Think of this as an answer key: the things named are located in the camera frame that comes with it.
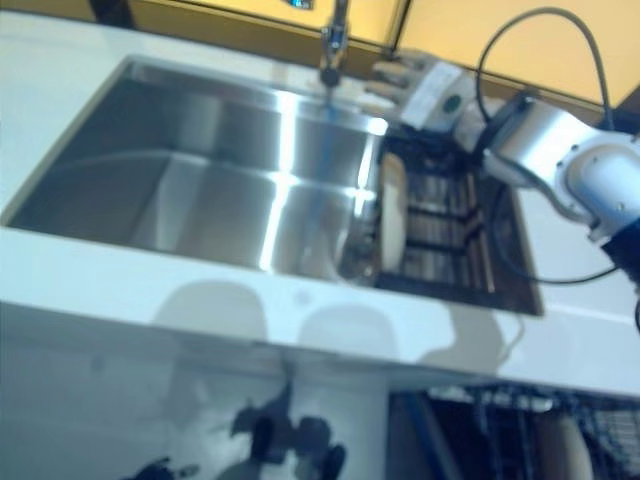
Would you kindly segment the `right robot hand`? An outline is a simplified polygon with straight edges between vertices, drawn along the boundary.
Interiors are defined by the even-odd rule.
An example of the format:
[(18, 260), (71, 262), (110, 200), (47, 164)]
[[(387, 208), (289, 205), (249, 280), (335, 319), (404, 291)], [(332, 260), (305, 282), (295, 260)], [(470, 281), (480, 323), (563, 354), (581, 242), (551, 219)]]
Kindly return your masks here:
[(391, 103), (379, 115), (417, 131), (449, 134), (474, 97), (463, 68), (421, 50), (399, 50), (375, 63), (365, 91)]

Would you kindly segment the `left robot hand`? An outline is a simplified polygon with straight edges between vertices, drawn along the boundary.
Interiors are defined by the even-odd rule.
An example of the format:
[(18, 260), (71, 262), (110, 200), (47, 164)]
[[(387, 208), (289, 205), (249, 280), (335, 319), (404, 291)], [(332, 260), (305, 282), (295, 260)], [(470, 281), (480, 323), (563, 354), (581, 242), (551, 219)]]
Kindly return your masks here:
[(177, 480), (189, 479), (200, 472), (197, 464), (187, 464), (181, 467), (172, 465), (170, 457), (162, 457), (142, 467), (132, 476), (134, 480)]

